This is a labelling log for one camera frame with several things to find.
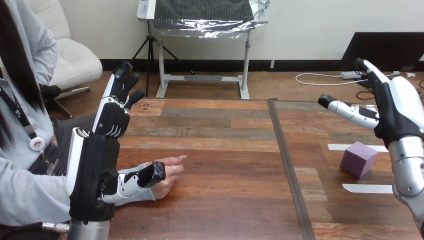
robotic arm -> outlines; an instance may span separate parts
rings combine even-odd
[[[68,157],[66,193],[70,198],[69,240],[106,240],[115,205],[122,205],[165,179],[165,165],[119,174],[120,139],[130,121],[129,109],[144,97],[129,91],[139,80],[130,63],[111,75],[91,132],[74,128]]]
[[[394,196],[408,206],[424,238],[424,110],[417,90],[405,78],[389,80],[369,61],[356,60],[368,73],[378,113],[329,95],[318,103],[332,112],[374,130],[388,149],[394,174]]]

wood grain surface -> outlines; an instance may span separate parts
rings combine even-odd
[[[266,101],[143,99],[131,115],[118,169],[187,159],[165,199],[116,210],[110,239],[303,239]]]
[[[275,101],[317,240],[421,239],[409,209],[391,194],[351,193],[342,184],[391,185],[388,153],[358,179],[339,168],[343,151],[328,144],[384,145],[374,132],[327,111],[318,103]]]

tripod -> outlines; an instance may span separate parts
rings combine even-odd
[[[136,59],[137,55],[140,53],[140,51],[144,48],[144,46],[148,43],[148,52],[147,52],[147,66],[146,66],[146,89],[145,89],[145,96],[149,96],[149,75],[150,75],[150,64],[154,66],[155,64],[155,54],[153,51],[153,42],[158,42],[155,36],[152,35],[152,28],[150,24],[150,20],[147,20],[147,29],[148,29],[148,35],[146,36],[146,40],[143,42],[143,44],[140,46],[138,51],[135,53],[135,55],[131,59],[131,63],[134,63],[134,60]],[[177,56],[175,56],[167,47],[165,47],[163,44],[160,44],[159,47],[162,47],[169,55],[171,55],[180,66],[185,67],[180,59],[178,59]]]

gray sweater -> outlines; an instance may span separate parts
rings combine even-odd
[[[56,41],[52,32],[42,25],[25,0],[6,2],[37,82],[48,85],[57,61]],[[12,96],[6,79],[0,78],[0,86]],[[47,111],[34,110],[19,94],[16,97],[37,135],[49,144],[54,133]],[[40,153],[30,149],[27,133],[1,98],[0,111],[14,139],[14,144],[8,149],[0,149],[0,224],[16,226],[39,221],[57,223],[69,220],[70,200],[64,187],[66,178],[33,175],[26,170]]]

white leather chair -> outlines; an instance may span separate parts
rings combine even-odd
[[[59,0],[27,0],[29,6],[41,22],[49,28],[57,41],[57,64],[50,85],[58,86],[62,93],[55,103],[70,117],[57,99],[76,93],[89,91],[89,87],[73,89],[77,85],[94,81],[102,75],[102,64],[97,56],[84,45],[71,39],[68,21]]]

